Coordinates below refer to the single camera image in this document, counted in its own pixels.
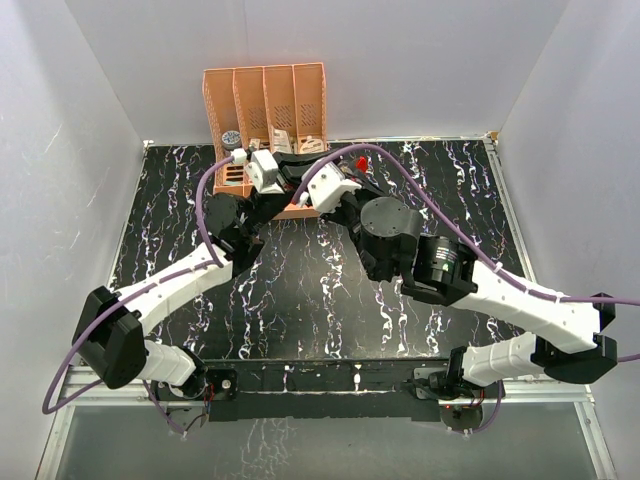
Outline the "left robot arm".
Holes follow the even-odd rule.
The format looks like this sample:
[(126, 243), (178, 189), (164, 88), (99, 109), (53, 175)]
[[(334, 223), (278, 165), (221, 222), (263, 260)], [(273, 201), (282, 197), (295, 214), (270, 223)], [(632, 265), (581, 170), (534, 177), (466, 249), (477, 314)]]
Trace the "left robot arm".
[(141, 380), (163, 383), (186, 399), (199, 397), (207, 383), (201, 360), (188, 348), (150, 340), (150, 333), (185, 304), (251, 269), (264, 246), (261, 228), (288, 205), (332, 213), (353, 186), (327, 153), (235, 149), (198, 182), (200, 244), (134, 285), (92, 291), (70, 353), (109, 389)]

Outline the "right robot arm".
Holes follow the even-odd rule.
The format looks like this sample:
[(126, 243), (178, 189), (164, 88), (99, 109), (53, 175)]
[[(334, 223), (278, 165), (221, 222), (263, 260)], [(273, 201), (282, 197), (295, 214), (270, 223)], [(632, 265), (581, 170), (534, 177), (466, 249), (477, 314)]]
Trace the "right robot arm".
[(419, 302), (479, 312), (523, 329), (508, 341), (453, 349), (446, 370), (422, 382), (434, 394), (466, 397), (505, 378), (541, 373), (591, 384), (617, 365), (617, 343), (601, 332), (615, 317), (603, 295), (594, 304), (574, 304), (559, 292), (534, 296), (534, 283), (525, 279), (511, 285), (463, 243), (423, 234), (419, 212), (334, 164), (313, 176), (309, 192), (316, 210), (348, 229), (369, 279), (399, 277), (402, 294)]

